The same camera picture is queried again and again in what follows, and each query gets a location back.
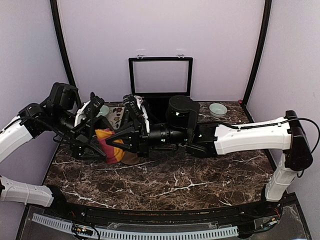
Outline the magenta striped sock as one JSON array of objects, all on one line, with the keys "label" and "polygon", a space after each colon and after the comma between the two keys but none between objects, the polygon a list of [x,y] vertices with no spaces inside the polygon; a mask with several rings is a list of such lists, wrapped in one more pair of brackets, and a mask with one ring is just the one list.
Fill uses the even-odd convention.
[{"label": "magenta striped sock", "polygon": [[111,165],[120,162],[125,155],[124,150],[118,147],[108,145],[106,142],[106,140],[112,137],[115,134],[115,132],[110,130],[109,128],[96,129],[95,134],[102,151],[106,155],[106,163]]}]

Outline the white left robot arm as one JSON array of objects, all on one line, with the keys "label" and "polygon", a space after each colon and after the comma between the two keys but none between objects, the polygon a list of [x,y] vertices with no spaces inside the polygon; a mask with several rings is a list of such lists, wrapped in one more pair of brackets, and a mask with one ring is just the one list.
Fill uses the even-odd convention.
[{"label": "white left robot arm", "polygon": [[[4,161],[19,147],[49,131],[70,146],[75,159],[104,160],[107,155],[92,142],[96,129],[110,127],[108,119],[99,114],[104,104],[93,92],[89,101],[82,103],[77,87],[54,83],[44,101],[27,105],[1,129],[0,160]],[[32,185],[5,176],[0,177],[0,200],[51,208],[60,218],[67,218],[71,213],[57,186]]]}]

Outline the brown sock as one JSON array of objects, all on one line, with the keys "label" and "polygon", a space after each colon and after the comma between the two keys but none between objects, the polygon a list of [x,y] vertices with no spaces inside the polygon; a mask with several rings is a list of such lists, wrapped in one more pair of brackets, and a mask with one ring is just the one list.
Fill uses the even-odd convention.
[{"label": "brown sock", "polygon": [[137,165],[140,163],[140,158],[136,153],[126,151],[121,159],[121,162],[125,165]]}]

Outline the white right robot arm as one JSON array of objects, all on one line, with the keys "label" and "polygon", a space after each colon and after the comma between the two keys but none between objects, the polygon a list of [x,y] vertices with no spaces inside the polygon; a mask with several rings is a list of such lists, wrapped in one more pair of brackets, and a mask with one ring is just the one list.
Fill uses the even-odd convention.
[{"label": "white right robot arm", "polygon": [[281,200],[297,173],[313,163],[301,118],[293,110],[284,117],[247,124],[228,124],[220,121],[199,122],[199,103],[185,95],[172,96],[168,101],[166,122],[150,123],[141,100],[134,95],[123,98],[130,121],[106,139],[113,146],[139,157],[148,157],[150,147],[166,144],[185,144],[188,154],[209,158],[233,152],[264,149],[282,150],[278,167],[265,186],[262,201],[255,213],[266,217]]}]

